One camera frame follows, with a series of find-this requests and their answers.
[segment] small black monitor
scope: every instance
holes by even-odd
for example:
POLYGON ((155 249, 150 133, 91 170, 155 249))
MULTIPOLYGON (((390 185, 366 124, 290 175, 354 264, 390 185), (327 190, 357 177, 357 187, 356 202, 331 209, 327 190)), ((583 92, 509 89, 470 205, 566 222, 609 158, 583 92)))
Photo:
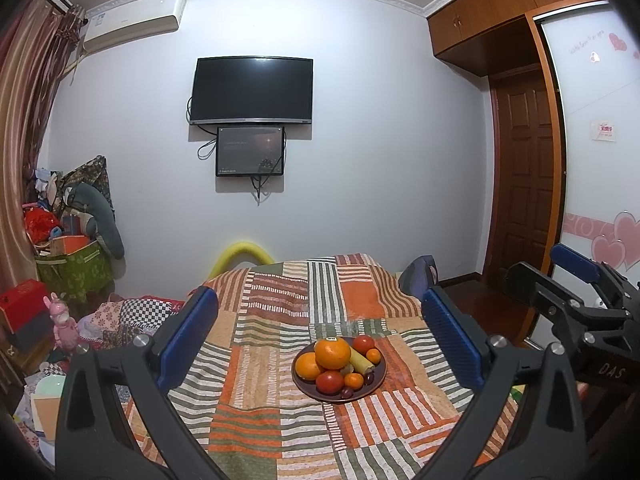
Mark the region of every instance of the small black monitor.
POLYGON ((216 176, 279 176, 283 173, 282 127, 218 128, 216 176))
POLYGON ((313 59, 200 58, 189 122, 310 123, 313 74, 313 59))

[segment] white air conditioner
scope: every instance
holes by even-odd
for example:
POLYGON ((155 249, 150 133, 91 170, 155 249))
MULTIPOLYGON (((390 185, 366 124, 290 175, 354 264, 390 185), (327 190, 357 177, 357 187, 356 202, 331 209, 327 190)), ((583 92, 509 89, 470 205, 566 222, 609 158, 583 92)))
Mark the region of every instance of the white air conditioner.
POLYGON ((186 0, 138 0, 92 17, 84 50, 92 54, 126 41, 173 32, 180 27, 186 0))

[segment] monitor screen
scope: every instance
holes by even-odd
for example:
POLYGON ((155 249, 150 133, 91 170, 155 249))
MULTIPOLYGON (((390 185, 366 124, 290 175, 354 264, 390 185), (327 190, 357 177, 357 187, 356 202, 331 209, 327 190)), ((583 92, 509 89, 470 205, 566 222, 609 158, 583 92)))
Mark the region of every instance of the monitor screen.
POLYGON ((293 57, 200 58, 190 123, 310 123, 313 67, 293 57))
POLYGON ((268 176, 283 172, 282 128, 237 126, 218 129, 216 176, 268 176))

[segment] pink bunny toy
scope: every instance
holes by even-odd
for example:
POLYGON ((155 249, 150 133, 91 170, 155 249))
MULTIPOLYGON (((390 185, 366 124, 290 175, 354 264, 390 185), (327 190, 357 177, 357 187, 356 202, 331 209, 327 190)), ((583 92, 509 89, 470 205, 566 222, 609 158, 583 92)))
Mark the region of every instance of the pink bunny toy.
POLYGON ((51 293, 51 299, 47 296, 42 299, 53 321, 53 337, 56 339, 56 346, 67 353, 72 353, 80 337, 76 320, 69 316, 68 306, 55 293, 51 293))

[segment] green fabric basket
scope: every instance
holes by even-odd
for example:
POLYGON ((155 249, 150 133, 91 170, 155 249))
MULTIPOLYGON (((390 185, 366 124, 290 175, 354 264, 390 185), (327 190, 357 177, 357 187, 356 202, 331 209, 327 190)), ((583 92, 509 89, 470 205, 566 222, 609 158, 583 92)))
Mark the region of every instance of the green fabric basket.
POLYGON ((64 300, 86 301, 113 280, 109 259, 97 241, 71 254, 36 256, 40 280, 64 300))

